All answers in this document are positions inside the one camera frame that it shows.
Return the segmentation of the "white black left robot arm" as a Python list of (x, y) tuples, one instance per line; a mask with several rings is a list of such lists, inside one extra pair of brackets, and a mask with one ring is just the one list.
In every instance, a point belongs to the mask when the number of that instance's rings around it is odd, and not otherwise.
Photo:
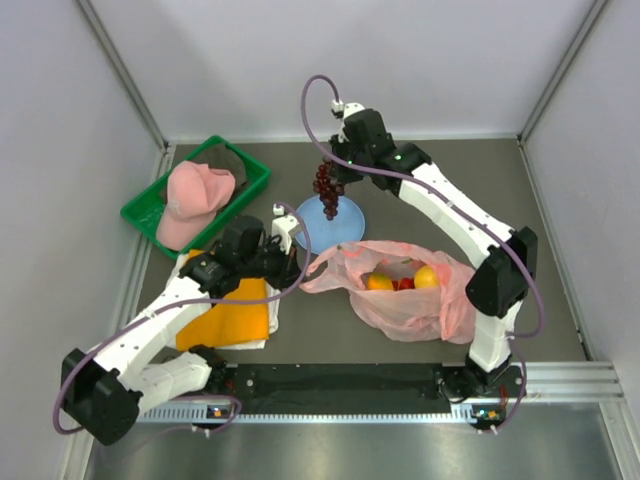
[(210, 250), (189, 258), (165, 290), (122, 330), (88, 352), (74, 349), (62, 361), (52, 422), (61, 435), (66, 413), (104, 446), (121, 440), (138, 418), (166, 402), (200, 391), (216, 396), (227, 374), (215, 351), (197, 345), (178, 358), (154, 357), (194, 320), (218, 306), (277, 303), (302, 281), (306, 268), (293, 244), (308, 232), (300, 215), (274, 207), (271, 233), (255, 217), (240, 216)]

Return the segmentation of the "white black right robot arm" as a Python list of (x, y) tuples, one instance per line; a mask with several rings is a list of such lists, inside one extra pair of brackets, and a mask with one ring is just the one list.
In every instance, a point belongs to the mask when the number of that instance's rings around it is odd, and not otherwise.
[(533, 290), (537, 235), (486, 213), (417, 145), (396, 145), (378, 111), (341, 101), (331, 111), (341, 122), (329, 140), (332, 176), (343, 184), (370, 177), (379, 189), (428, 217), (468, 257), (475, 272), (465, 293), (475, 309), (475, 334), (462, 375), (469, 392), (492, 394), (503, 383), (515, 320)]

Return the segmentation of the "orange green mango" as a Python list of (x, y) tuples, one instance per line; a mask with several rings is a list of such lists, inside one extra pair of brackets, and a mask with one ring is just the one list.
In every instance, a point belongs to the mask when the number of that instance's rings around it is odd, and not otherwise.
[(394, 291), (396, 289), (394, 281), (382, 273), (371, 273), (367, 278), (366, 287), (370, 291)]

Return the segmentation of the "red strawberry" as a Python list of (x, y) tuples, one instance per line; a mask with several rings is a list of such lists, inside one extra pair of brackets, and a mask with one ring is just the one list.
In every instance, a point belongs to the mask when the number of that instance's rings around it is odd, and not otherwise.
[(395, 291), (412, 290), (415, 288), (413, 278), (401, 278), (400, 280), (393, 280), (392, 285)]

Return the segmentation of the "dark grapes bunch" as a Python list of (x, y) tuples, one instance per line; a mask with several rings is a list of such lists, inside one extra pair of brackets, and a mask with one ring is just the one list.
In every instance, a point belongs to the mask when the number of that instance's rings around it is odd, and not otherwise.
[(344, 195), (344, 184), (333, 175), (333, 162), (324, 159), (318, 166), (313, 181), (313, 190), (323, 205), (323, 213), (328, 221), (338, 214), (339, 200)]

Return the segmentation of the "pink plastic bag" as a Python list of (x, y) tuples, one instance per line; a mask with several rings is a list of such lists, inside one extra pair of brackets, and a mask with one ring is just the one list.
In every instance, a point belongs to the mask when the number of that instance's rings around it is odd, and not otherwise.
[[(432, 268), (429, 288), (371, 290), (373, 274), (401, 282)], [(474, 338), (476, 310), (465, 287), (474, 270), (442, 251), (396, 241), (346, 242), (321, 253), (307, 268), (300, 288), (310, 294), (344, 289), (355, 314), (388, 338), (402, 342), (442, 339), (467, 344)]]

